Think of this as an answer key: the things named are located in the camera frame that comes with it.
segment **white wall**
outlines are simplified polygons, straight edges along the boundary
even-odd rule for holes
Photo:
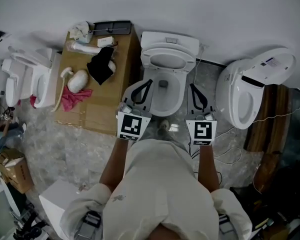
[[[300,88],[300,0],[0,0],[0,29],[10,39],[62,47],[67,29],[83,20],[131,20],[139,33],[190,35],[209,45],[203,59],[220,64],[286,46],[297,58],[286,84]]]

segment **person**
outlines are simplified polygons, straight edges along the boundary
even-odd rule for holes
[[[11,120],[8,121],[1,120],[0,121],[0,152],[2,148],[5,147],[8,139],[23,135],[26,129],[27,129],[27,125],[24,123],[22,126],[20,126],[17,117],[15,118],[14,123],[11,123]]]
[[[128,150],[117,139],[99,183],[74,200],[60,226],[70,239],[90,238],[81,228],[94,211],[101,227],[92,239],[247,240],[252,223],[235,195],[219,188],[211,145],[200,146],[198,177],[184,145],[175,141],[164,120],[147,128]]]

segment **cardboard box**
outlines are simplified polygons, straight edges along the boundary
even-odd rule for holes
[[[15,159],[23,158],[16,165],[5,167],[6,162],[10,162]],[[0,172],[2,179],[6,183],[10,183],[21,194],[24,194],[34,185],[25,155],[19,152],[17,149],[4,149],[0,154]]]
[[[90,45],[96,46],[98,39],[111,35],[93,36]],[[140,80],[141,47],[135,29],[131,28],[130,34],[112,35],[115,46],[114,63],[115,73],[102,85],[99,85],[92,77],[85,89],[93,90],[91,97],[79,102],[71,111],[65,112],[61,104],[54,113],[57,123],[73,127],[84,128],[91,131],[116,135],[117,119],[116,109],[122,99],[126,88]],[[67,35],[66,41],[73,40]],[[67,67],[74,72],[87,70],[87,63],[91,62],[93,55],[68,51],[63,48],[60,62],[60,73]],[[56,86],[55,99],[58,100],[62,91],[62,79],[59,77]]]

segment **white shirt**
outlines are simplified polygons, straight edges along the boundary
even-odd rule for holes
[[[247,240],[252,223],[227,189],[210,193],[195,178],[187,152],[169,141],[147,139],[127,153],[125,175],[111,193],[96,184],[74,201],[61,219],[69,239],[90,211],[102,213],[105,240],[144,240],[159,225],[181,239],[217,240],[219,214],[228,215],[240,240]]]

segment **sleeve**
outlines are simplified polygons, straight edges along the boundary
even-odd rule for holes
[[[249,239],[252,223],[236,196],[228,189],[217,189],[211,193],[214,207],[219,214],[227,215],[237,232],[239,240]]]
[[[110,196],[110,189],[98,183],[69,204],[60,220],[60,227],[69,240],[74,239],[79,223],[87,212],[95,211],[101,215]]]

